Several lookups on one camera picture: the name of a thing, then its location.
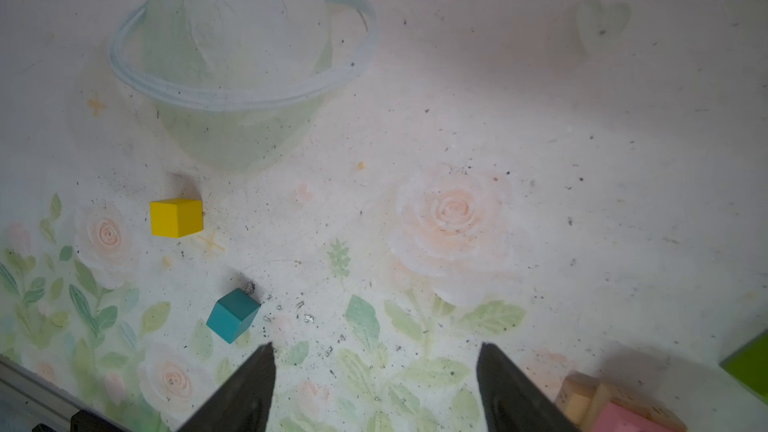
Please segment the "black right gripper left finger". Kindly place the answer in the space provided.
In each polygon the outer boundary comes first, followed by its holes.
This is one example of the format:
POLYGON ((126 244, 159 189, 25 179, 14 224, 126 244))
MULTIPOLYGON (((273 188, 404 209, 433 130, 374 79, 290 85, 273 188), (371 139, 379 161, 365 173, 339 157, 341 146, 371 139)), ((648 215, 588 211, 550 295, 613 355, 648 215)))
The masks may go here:
POLYGON ((178 432, 265 432, 277 367, 271 343, 260 346, 178 432))

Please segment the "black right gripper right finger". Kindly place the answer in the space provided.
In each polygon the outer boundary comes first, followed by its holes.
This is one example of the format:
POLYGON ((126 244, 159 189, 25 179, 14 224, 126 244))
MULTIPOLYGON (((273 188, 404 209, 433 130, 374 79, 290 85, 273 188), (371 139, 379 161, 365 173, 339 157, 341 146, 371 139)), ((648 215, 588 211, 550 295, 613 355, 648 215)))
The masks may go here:
POLYGON ((489 432, 579 431, 497 345, 482 344, 476 377, 489 432))

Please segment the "natural wood block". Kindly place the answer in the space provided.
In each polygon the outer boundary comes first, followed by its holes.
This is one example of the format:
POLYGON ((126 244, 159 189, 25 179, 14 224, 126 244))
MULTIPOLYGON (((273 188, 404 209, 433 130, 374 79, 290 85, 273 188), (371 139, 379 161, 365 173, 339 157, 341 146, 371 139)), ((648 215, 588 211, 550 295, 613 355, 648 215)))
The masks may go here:
POLYGON ((609 406, 616 406, 628 413, 642 417, 669 431, 688 431, 688 426, 659 401, 638 395, 622 387, 601 382, 595 391, 589 408, 581 420, 582 431, 596 431, 599 417, 609 406))
POLYGON ((570 422, 580 427, 598 386, 598 379, 573 372, 563 380, 554 405, 570 422))

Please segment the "teal small cube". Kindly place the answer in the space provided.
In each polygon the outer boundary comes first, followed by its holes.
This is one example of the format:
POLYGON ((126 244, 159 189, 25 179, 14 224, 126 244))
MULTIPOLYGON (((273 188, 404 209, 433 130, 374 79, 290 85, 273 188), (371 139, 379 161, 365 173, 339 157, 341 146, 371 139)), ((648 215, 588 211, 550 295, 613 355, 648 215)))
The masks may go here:
POLYGON ((206 325, 222 340, 232 344, 250 328, 260 308, 261 304, 245 291, 235 289, 215 303, 206 325))

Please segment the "pink wood block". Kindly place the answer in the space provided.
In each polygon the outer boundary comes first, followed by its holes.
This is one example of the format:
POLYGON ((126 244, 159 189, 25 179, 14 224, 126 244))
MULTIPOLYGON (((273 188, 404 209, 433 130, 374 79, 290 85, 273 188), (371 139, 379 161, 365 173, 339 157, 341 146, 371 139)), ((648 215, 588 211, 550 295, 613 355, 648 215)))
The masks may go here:
POLYGON ((591 426, 592 432, 671 432, 671 429, 631 412, 617 404, 608 403, 591 426))

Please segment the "yellow small cube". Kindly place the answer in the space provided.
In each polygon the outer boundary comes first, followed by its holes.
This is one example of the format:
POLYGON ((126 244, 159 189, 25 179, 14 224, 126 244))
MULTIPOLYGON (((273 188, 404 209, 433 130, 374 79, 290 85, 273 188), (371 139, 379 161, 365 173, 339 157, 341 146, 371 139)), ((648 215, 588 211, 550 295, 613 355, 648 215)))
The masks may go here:
POLYGON ((150 203, 151 232, 154 236, 181 238, 202 232, 201 200, 174 198, 150 203))

